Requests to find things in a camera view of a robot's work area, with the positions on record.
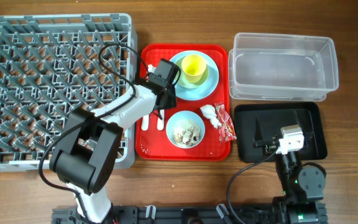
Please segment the red snack wrapper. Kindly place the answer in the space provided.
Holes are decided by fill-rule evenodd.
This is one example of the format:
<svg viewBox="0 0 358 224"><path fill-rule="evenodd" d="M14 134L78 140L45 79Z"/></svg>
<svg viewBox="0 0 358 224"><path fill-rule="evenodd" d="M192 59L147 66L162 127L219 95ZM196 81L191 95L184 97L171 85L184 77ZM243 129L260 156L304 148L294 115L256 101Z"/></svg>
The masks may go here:
<svg viewBox="0 0 358 224"><path fill-rule="evenodd" d="M225 109L223 102L214 104L218 121L221 123L218 128L220 143L230 142L237 139L234 125L229 113Z"/></svg>

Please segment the white plastic spoon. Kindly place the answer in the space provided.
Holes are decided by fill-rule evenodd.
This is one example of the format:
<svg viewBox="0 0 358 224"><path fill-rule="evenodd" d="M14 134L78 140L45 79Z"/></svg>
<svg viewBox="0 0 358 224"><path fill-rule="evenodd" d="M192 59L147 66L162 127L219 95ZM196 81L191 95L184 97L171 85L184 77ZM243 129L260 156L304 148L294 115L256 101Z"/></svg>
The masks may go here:
<svg viewBox="0 0 358 224"><path fill-rule="evenodd" d="M147 131L149 128L149 115L142 117L141 130Z"/></svg>

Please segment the light blue food bowl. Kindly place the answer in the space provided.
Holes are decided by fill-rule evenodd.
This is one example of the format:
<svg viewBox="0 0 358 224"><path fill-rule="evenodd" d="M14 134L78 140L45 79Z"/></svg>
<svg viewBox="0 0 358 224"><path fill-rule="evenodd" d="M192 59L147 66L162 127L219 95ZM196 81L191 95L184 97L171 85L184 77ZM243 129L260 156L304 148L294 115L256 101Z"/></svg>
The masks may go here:
<svg viewBox="0 0 358 224"><path fill-rule="evenodd" d="M190 119L197 123L197 125L201 128L201 140L200 140L200 142L201 142L204 138L205 131L206 131L205 125L204 125L204 122L201 119L201 117L192 111L179 111L169 118L169 120L167 121L167 124L166 124L166 128L165 128L168 140L174 146L179 147L179 146L175 145L173 142L172 130L173 130L175 123L181 119Z"/></svg>

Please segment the food scraps and rice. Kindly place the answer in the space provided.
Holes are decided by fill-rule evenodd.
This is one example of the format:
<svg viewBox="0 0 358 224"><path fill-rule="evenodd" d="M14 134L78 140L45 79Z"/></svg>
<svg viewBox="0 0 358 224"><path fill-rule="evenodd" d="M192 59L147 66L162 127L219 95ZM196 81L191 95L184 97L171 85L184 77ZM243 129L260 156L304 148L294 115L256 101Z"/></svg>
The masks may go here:
<svg viewBox="0 0 358 224"><path fill-rule="evenodd" d="M181 119L173 127L172 138L179 147L193 147L201 140L201 128L190 119Z"/></svg>

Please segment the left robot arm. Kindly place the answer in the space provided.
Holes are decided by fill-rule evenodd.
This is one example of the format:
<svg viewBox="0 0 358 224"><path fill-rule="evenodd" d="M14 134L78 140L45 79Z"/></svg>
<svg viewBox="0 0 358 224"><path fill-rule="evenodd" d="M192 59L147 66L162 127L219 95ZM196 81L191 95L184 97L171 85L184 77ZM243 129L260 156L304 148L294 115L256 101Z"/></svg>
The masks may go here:
<svg viewBox="0 0 358 224"><path fill-rule="evenodd" d="M130 90L110 104L70 113L49 168L65 183L64 190L75 195L81 221L115 222L105 184L122 135L143 116L176 106L175 85L180 72L178 65L161 59L146 80L132 83Z"/></svg>

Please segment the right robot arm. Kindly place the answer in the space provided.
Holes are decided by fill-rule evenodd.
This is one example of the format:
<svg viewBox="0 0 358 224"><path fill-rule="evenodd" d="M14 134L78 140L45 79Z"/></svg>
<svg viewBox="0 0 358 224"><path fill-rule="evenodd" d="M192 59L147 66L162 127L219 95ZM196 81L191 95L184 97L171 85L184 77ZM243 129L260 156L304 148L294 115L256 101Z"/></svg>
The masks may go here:
<svg viewBox="0 0 358 224"><path fill-rule="evenodd" d="M281 128L281 134L264 140L258 120L255 121L254 147L275 158L275 168L283 196L275 197L269 209L270 223L328 222L323 199L326 170L315 162L302 163L298 151L304 148L305 136L299 125Z"/></svg>

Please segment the white napkin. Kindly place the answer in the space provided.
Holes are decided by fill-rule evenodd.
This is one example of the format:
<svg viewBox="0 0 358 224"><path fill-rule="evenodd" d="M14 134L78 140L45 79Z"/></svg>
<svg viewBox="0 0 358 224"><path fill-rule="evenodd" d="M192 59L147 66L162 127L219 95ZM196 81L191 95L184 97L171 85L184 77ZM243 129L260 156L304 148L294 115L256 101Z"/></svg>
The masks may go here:
<svg viewBox="0 0 358 224"><path fill-rule="evenodd" d="M200 110L203 116L210 121L214 128L219 129L221 127L216 110L212 105L204 105L200 108Z"/></svg>

